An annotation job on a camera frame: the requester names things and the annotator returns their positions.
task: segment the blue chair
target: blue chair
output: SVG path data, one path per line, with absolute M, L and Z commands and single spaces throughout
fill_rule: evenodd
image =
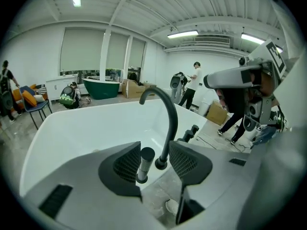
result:
M 52 113 L 51 108 L 50 108 L 50 104 L 49 104 L 49 100 L 46 100 L 46 101 L 44 101 L 44 102 L 37 103 L 37 106 L 32 107 L 32 106 L 31 106 L 30 104 L 28 104 L 28 103 L 24 100 L 24 98 L 23 98 L 23 92 L 24 92 L 25 90 L 28 91 L 28 92 L 29 92 L 31 95 L 33 95 L 33 96 L 35 95 L 35 91 L 32 90 L 32 89 L 30 89 L 28 86 L 23 86 L 23 87 L 20 87 L 20 88 L 19 88 L 19 92 L 20 92 L 20 95 L 21 95 L 21 99 L 22 99 L 23 104 L 24 104 L 24 109 L 25 109 L 26 112 L 30 113 L 30 116 L 31 116 L 31 118 L 32 118 L 32 120 L 33 120 L 33 123 L 35 124 L 35 127 L 38 129 L 38 127 L 37 127 L 37 125 L 36 125 L 36 123 L 35 123 L 35 121 L 34 121 L 34 119 L 33 119 L 33 117 L 32 117 L 32 113 L 38 111 L 38 112 L 39 112 L 39 115 L 40 115 L 40 117 L 41 117 L 41 119 L 44 121 L 44 119 L 43 119 L 43 117 L 42 117 L 40 111 L 43 112 L 43 114 L 44 114 L 44 116 L 45 116 L 45 118 L 46 118 L 46 115 L 45 115 L 45 113 L 44 113 L 43 108 L 44 108 L 46 105 L 48 105 L 48 108 L 49 108 L 50 112 Z

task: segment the ceiling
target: ceiling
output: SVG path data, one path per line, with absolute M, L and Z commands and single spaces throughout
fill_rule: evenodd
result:
M 286 52 L 284 34 L 270 0 L 29 0 L 17 15 L 10 38 L 29 29 L 67 21 L 94 21 L 140 33 L 169 51 L 211 51 L 244 55 L 258 45 L 241 39 L 248 33 L 271 38 Z M 201 35 L 229 38 L 229 44 L 196 43 L 194 37 L 168 34 L 198 30 Z

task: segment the white sink basin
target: white sink basin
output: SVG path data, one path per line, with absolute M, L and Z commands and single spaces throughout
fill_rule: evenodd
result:
M 175 139 L 182 138 L 187 129 L 197 125 L 200 129 L 206 119 L 181 106 L 175 105 L 178 130 Z M 134 141 L 141 148 L 151 147 L 155 159 L 162 152 L 168 131 L 168 115 L 161 100 L 94 106 L 54 113 L 47 117 L 36 133 L 25 158 L 20 179 L 20 195 L 65 162 L 94 150 Z M 138 184 L 144 189 L 167 169 L 160 171 L 154 163 L 148 181 Z

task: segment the black faucet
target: black faucet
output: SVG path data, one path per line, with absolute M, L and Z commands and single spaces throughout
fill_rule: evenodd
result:
M 157 87 L 151 87 L 144 91 L 144 93 L 141 95 L 141 98 L 140 98 L 141 105 L 144 105 L 147 96 L 151 93 L 154 93 L 161 98 L 161 100 L 163 101 L 167 109 L 167 113 L 168 113 L 169 126 L 168 126 L 168 132 L 167 132 L 165 144 L 164 144 L 161 156 L 154 163 L 157 169 L 164 170 L 167 167 L 167 156 L 169 153 L 168 143 L 175 139 L 175 136 L 177 133 L 178 115 L 177 115 L 175 105 L 171 101 L 169 96 L 163 90 Z

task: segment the floor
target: floor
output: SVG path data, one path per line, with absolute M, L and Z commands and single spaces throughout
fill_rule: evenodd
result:
M 148 99 L 156 99 L 156 96 L 148 96 Z M 122 95 L 116 98 L 106 100 L 92 100 L 89 106 L 114 104 L 138 101 L 139 98 L 127 99 Z M 67 110 L 61 104 L 53 102 L 51 109 L 53 112 Z M 49 115 L 50 111 L 46 107 L 45 114 Z M 33 114 L 34 120 L 37 125 L 42 124 L 39 113 Z M 3 169 L 4 175 L 7 176 L 8 182 L 12 190 L 18 191 L 20 174 L 27 150 L 36 134 L 36 128 L 28 113 L 23 113 L 21 117 L 17 117 L 14 123 L 10 123 L 8 117 L 0 118 L 2 129 L 0 131 L 0 140 L 4 144 L 0 144 L 0 164 Z M 224 133 L 222 137 L 218 136 L 217 129 L 220 126 L 207 121 L 205 126 L 199 132 L 198 137 L 195 137 L 190 143 L 206 146 L 212 149 L 228 150 L 235 152 L 250 152 L 249 140 L 244 136 L 236 143 L 236 147 L 232 146 L 229 141 L 236 132 L 232 127 L 228 132 Z M 175 171 L 171 168 L 155 183 L 142 190 L 143 203 L 147 210 L 158 219 L 166 228 L 170 229 L 175 226 L 175 217 L 169 213 L 165 208 L 165 202 L 169 199 L 174 199 L 179 202 L 181 191 L 181 181 L 176 175 Z

